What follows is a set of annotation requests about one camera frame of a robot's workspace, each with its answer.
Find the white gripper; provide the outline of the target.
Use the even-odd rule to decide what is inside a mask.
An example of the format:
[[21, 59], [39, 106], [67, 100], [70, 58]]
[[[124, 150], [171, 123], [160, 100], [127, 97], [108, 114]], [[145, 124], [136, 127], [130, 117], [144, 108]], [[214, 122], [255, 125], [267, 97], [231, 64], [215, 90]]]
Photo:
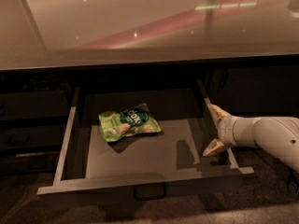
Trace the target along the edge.
[[217, 105], [208, 106], [209, 113], [218, 127], [218, 137], [213, 139], [203, 152], [204, 157], [217, 155], [227, 147], [256, 147], [253, 126], [258, 118], [230, 116]]

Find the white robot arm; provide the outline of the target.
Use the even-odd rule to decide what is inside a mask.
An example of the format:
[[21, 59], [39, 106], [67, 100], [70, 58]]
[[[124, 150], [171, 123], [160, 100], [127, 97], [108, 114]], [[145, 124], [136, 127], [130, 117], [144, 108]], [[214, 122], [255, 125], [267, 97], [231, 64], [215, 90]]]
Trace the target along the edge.
[[203, 155], [214, 156], [231, 147], [259, 147], [299, 172], [299, 119], [294, 117], [233, 116], [217, 105], [208, 110], [216, 121], [218, 137]]

